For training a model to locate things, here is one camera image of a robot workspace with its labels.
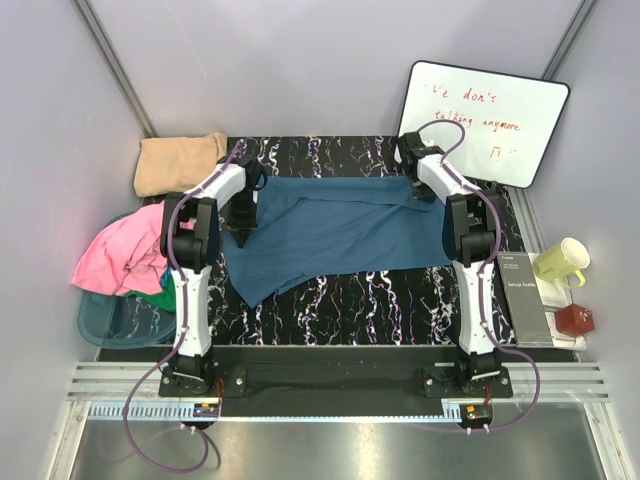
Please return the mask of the blue t shirt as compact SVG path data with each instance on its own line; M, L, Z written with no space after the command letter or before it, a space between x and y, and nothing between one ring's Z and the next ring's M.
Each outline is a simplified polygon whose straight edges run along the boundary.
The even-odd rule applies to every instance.
M444 206L404 176L271 177L242 247L224 239L232 286L250 306L315 277L451 265Z

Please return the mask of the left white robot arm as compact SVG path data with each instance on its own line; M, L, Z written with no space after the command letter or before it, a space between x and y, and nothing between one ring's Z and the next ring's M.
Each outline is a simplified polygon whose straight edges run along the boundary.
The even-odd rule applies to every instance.
M160 249L176 298L174 346L162 360L162 382L196 396L221 385L216 378L208 320L208 286L221 248L219 211L228 209L227 230L243 247L257 227L258 192L268 175L256 159L227 159L185 193L166 195Z

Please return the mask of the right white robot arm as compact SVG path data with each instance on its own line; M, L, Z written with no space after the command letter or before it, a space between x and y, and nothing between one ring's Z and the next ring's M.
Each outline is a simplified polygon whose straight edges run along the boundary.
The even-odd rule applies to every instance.
M500 374L492 322L492 277L498 221L495 194L465 179L446 159L446 152L423 141L419 132L401 135L396 162L428 199L444 205L442 244L453 262L460 295L458 359L447 379L464 396L483 396Z

